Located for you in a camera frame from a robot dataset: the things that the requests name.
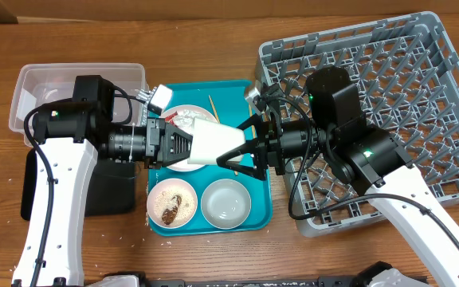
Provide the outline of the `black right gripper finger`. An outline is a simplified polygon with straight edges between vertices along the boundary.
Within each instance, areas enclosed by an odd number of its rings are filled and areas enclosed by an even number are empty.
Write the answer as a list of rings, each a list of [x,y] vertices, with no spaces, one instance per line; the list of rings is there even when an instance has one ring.
[[[248,128],[254,128],[255,134],[256,134],[256,139],[263,140],[264,139],[264,134],[263,134],[263,119],[261,116],[258,114],[253,114],[250,118],[242,122],[237,126],[238,129],[241,129],[242,131],[245,131]]]
[[[250,156],[251,165],[241,164],[246,155]],[[265,181],[268,170],[266,155],[267,148],[264,144],[258,141],[245,141],[242,145],[217,157],[216,164],[239,174]]]

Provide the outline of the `cream plastic cup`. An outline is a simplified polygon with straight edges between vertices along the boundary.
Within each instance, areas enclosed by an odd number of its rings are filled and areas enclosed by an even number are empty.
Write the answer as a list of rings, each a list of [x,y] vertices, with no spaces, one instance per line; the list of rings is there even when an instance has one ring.
[[[217,157],[245,143],[245,133],[218,122],[195,119],[189,164],[216,165]]]

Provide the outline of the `pink bowl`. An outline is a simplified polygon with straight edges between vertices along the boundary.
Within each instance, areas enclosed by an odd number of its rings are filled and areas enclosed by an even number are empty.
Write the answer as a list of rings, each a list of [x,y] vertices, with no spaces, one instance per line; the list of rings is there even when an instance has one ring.
[[[177,217],[169,225],[161,219],[162,213],[173,195],[182,197]],[[147,212],[150,220],[166,229],[177,229],[185,226],[195,215],[198,209],[198,196],[194,188],[182,179],[165,179],[157,183],[147,196]]]

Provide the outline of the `brown food scrap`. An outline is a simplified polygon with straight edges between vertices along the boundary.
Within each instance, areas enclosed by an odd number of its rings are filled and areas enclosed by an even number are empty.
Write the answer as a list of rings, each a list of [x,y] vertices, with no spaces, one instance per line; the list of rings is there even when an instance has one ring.
[[[172,196],[171,200],[166,205],[161,217],[165,225],[169,226],[175,220],[181,203],[182,197],[180,195]]]

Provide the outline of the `red snack wrapper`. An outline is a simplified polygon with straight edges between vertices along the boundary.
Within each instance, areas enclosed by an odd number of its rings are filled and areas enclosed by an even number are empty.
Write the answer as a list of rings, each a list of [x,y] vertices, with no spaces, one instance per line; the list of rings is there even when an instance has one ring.
[[[178,113],[175,112],[175,113],[173,113],[173,114],[167,116],[167,117],[165,118],[165,121],[166,121],[167,123],[171,123],[171,122],[173,121],[173,119],[174,119],[177,115],[178,115]]]

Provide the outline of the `white tissue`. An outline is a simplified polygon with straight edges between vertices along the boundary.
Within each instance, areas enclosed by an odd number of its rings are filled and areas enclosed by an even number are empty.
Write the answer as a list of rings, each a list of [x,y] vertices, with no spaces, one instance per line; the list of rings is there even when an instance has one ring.
[[[178,115],[173,119],[172,122],[174,125],[181,129],[190,129],[192,128],[195,119],[203,119],[203,114],[189,109],[178,110],[177,113]]]

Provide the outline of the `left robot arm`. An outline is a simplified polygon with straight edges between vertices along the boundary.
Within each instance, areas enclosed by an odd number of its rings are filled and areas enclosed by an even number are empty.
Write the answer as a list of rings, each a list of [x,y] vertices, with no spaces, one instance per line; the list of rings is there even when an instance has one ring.
[[[69,99],[45,103],[23,120],[37,158],[29,229],[13,286],[82,286],[82,233],[88,187],[99,158],[160,169],[187,159],[192,135],[160,117],[142,127],[115,122],[122,88],[100,75],[76,77]]]

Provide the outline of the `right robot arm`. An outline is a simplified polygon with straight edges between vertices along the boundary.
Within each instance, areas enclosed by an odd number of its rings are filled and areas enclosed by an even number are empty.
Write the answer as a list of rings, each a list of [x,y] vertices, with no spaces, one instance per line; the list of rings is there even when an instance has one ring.
[[[388,131],[367,122],[358,87],[346,69],[329,66],[305,82],[310,104],[297,121],[282,123],[285,96],[278,85],[253,98],[269,121],[251,116],[243,128],[256,137],[220,155],[219,167],[263,179],[269,167],[284,174],[289,159],[323,158],[403,236],[440,286],[459,286],[459,226],[435,199],[418,166]]]

